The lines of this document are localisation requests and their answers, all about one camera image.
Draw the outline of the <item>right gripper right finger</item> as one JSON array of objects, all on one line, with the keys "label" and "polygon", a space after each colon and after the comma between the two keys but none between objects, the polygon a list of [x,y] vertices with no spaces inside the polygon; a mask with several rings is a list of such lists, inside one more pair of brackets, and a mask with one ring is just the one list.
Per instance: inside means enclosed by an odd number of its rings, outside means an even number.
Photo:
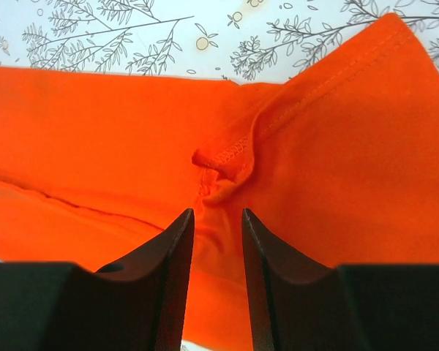
[{"label": "right gripper right finger", "polygon": [[439,265],[328,268],[241,221],[255,350],[439,350]]}]

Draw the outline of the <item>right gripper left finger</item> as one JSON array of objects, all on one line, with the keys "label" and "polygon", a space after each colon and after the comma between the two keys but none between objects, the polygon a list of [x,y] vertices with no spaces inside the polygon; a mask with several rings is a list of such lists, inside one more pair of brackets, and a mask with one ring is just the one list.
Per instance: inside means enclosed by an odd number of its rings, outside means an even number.
[{"label": "right gripper left finger", "polygon": [[0,263],[0,350],[179,350],[195,216],[91,272]]}]

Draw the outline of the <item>orange t shirt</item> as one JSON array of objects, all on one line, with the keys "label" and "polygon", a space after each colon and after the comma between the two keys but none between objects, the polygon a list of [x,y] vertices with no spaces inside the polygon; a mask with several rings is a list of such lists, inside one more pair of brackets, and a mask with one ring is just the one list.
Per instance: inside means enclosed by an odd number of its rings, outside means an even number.
[{"label": "orange t shirt", "polygon": [[195,212],[184,338],[251,350],[241,212],[327,266],[439,263],[439,71],[394,14],[282,85],[0,67],[0,260]]}]

